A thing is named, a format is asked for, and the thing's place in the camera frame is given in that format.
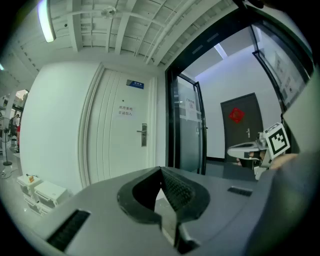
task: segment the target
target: white wall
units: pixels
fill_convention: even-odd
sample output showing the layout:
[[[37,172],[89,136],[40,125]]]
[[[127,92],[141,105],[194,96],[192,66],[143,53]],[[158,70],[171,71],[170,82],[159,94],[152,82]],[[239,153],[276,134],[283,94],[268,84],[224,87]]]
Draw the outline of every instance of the white wall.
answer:
[[[98,66],[97,62],[59,62],[40,70],[21,121],[23,174],[38,175],[74,194],[82,189],[78,129]]]
[[[273,86],[253,56],[253,46],[220,61],[196,76],[199,81],[207,130],[207,156],[225,157],[225,130],[220,103],[255,93],[266,129],[281,121],[281,109]]]

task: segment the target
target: white cardboard box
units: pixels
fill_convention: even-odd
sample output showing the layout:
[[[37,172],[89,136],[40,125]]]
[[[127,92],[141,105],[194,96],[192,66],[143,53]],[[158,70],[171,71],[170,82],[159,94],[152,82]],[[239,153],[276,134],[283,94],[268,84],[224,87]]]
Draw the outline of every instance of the white cardboard box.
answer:
[[[44,181],[34,188],[39,202],[46,207],[53,209],[65,201],[69,195],[66,188]]]

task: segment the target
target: ceiling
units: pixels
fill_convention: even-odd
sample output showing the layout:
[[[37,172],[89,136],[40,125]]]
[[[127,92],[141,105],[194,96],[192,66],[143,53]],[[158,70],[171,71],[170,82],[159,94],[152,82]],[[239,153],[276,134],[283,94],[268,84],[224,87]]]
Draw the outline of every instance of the ceiling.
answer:
[[[102,16],[109,6],[117,10],[113,19]],[[236,8],[232,0],[51,0],[56,39],[45,41],[35,7],[0,56],[5,68],[0,95],[30,89],[42,66],[53,59],[64,61],[68,54],[91,50],[97,61],[126,55],[164,69],[197,35]]]
[[[227,56],[231,56],[244,48],[247,48],[253,44],[253,41],[250,36],[249,27],[246,27],[239,32],[229,36],[222,42],[220,45]],[[199,57],[196,61],[194,61],[190,66],[188,66],[184,71],[186,74],[189,74],[193,78],[206,71],[208,68],[214,66],[218,62],[222,61],[223,58],[218,53],[218,51],[213,47],[208,50],[205,54]]]

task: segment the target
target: white box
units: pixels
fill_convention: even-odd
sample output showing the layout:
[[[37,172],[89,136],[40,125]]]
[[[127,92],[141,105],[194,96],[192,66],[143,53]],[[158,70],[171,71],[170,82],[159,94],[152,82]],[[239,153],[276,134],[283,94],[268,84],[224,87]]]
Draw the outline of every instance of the white box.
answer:
[[[22,175],[16,179],[16,182],[19,183],[23,195],[29,197],[32,201],[38,202],[38,197],[35,194],[35,187],[40,185],[43,181],[42,179],[33,176],[34,181],[29,181],[29,176]]]
[[[66,188],[52,184],[48,181],[44,181],[36,186],[34,192],[39,199],[39,203],[50,209],[55,208],[69,197]]]
[[[265,129],[263,135],[268,144],[271,159],[290,148],[287,133],[282,123],[276,122],[273,126]]]
[[[30,209],[37,215],[42,216],[41,211],[38,208],[37,202],[33,201],[29,196],[23,195],[24,201],[26,201],[27,205],[30,207]]]
[[[37,207],[42,216],[46,216],[48,213],[52,211],[51,208],[45,206],[43,203],[40,203],[40,202],[37,204]]]

